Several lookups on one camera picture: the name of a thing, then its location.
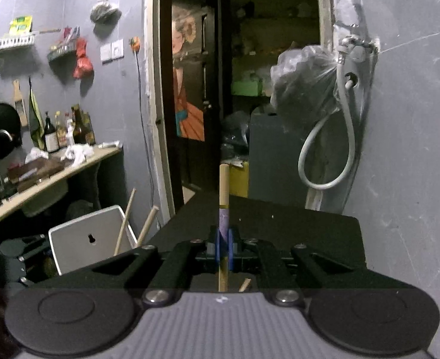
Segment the white perforated plastic utensil basket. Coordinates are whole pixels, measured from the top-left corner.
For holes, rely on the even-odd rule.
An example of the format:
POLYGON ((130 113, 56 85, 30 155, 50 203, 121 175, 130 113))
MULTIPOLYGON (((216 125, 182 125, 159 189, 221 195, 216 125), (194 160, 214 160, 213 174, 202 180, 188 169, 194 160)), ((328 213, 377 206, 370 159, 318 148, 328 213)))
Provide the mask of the white perforated plastic utensil basket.
POLYGON ((81 216, 49 230, 59 275, 114 256, 124 211, 118 205, 81 216))

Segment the purple banded wooden chopstick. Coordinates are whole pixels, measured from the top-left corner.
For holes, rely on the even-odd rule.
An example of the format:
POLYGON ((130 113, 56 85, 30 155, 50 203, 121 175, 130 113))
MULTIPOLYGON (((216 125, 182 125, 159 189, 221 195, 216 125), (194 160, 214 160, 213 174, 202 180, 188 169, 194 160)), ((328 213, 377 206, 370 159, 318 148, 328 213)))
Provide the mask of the purple banded wooden chopstick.
POLYGON ((229 274, 229 169, 228 164, 220 165, 219 177, 219 273, 218 291, 224 293, 228 290, 229 274))

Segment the dark grey cabinet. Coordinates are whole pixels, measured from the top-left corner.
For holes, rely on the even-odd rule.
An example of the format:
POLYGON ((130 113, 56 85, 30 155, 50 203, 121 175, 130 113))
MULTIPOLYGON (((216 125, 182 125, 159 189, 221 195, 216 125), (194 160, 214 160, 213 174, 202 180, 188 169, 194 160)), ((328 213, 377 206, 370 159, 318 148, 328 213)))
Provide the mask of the dark grey cabinet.
POLYGON ((309 189, 297 169, 305 139, 301 131, 286 130, 271 105, 254 109, 249 127, 249 198, 305 207, 309 189))

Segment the dark glass bottle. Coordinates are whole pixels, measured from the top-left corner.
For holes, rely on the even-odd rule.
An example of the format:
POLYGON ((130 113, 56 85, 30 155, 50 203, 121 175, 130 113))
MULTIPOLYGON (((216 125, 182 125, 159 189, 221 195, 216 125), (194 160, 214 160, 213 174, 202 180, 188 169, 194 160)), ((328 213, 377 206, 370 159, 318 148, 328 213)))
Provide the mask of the dark glass bottle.
POLYGON ((57 131, 48 112, 45 113, 44 142, 48 153, 54 153, 60 149, 57 131))

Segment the yellow container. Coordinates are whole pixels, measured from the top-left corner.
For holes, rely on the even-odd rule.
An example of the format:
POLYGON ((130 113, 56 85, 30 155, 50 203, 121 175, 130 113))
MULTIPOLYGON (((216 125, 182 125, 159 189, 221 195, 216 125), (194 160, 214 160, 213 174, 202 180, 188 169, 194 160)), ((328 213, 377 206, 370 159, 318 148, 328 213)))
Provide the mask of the yellow container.
POLYGON ((247 160, 230 163, 230 194, 247 198, 249 190, 249 163, 247 160))

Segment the wooden side counter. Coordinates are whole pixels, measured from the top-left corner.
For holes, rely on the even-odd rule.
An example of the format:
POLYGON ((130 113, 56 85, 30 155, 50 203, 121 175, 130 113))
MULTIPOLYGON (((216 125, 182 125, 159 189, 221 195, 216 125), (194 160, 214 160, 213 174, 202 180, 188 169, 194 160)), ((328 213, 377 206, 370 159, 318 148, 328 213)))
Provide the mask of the wooden side counter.
POLYGON ((94 154, 86 158, 82 164, 74 167, 69 166, 59 173, 36 183, 23 192, 16 193, 8 199, 3 199, 0 205, 0 222, 50 187, 123 151, 121 147, 98 148, 97 146, 94 146, 93 150, 94 154))

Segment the red plastic bag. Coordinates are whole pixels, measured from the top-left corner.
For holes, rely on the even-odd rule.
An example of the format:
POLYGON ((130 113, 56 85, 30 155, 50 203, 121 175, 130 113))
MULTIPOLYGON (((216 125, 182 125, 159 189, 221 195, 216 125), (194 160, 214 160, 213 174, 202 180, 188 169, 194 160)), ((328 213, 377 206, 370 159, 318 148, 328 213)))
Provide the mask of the red plastic bag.
POLYGON ((76 64, 73 77, 82 80, 93 73, 93 65, 87 56, 87 41, 79 37, 76 41, 76 64))

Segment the clear plastic bag dark contents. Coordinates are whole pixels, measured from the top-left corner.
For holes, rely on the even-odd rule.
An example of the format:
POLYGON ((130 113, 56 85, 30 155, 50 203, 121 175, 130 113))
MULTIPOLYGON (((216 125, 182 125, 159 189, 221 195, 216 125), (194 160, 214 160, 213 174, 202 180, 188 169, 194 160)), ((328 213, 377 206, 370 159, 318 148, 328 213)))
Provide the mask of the clear plastic bag dark contents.
POLYGON ((287 130, 303 130, 339 111, 337 59, 328 49, 288 49, 271 67, 271 104, 287 130))

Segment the green box on shelf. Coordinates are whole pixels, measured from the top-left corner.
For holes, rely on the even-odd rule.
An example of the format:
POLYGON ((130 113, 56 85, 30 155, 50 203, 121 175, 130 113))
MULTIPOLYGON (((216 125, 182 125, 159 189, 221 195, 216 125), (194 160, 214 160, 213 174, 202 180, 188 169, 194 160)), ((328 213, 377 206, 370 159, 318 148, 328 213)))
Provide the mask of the green box on shelf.
POLYGON ((261 96, 262 92, 261 80, 234 81, 231 85, 231 94, 234 96, 261 96))

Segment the white wall rack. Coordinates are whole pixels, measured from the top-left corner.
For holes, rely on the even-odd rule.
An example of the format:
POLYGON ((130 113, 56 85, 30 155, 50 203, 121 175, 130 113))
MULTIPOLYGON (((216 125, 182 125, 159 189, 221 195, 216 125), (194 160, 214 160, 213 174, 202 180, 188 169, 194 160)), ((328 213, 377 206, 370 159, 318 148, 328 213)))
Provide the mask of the white wall rack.
POLYGON ((35 44, 36 33, 23 33, 20 35, 4 35, 0 36, 0 52, 9 49, 18 49, 35 44))

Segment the white wall switch plate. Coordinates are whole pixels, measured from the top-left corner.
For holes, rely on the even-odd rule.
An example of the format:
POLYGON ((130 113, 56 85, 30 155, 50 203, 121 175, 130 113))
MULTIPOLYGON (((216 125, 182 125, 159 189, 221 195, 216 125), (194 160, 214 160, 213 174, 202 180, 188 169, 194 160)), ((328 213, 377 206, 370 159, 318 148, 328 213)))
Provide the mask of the white wall switch plate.
POLYGON ((100 47, 100 61, 110 63, 111 61, 124 57, 124 40, 119 39, 100 47))

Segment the orange wall plug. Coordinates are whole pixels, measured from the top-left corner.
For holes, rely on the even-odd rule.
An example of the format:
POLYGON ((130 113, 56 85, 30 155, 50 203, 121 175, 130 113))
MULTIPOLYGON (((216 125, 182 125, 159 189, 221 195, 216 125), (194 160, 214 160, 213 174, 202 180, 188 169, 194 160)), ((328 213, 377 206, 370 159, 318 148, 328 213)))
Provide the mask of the orange wall plug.
POLYGON ((138 52, 140 52, 140 48, 141 48, 141 42, 140 42, 140 38, 138 36, 133 36, 130 40, 129 40, 129 44, 131 47, 131 50, 137 54, 138 52))

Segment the metal wall tap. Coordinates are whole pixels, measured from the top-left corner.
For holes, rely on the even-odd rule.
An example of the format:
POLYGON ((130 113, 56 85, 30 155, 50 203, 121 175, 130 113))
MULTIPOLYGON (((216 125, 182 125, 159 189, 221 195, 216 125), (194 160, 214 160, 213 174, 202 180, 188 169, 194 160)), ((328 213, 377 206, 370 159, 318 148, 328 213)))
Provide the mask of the metal wall tap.
POLYGON ((344 65, 348 58, 354 63, 363 63, 367 58, 377 53, 377 46, 373 41, 367 41, 351 34, 338 41, 336 52, 340 65, 344 65))

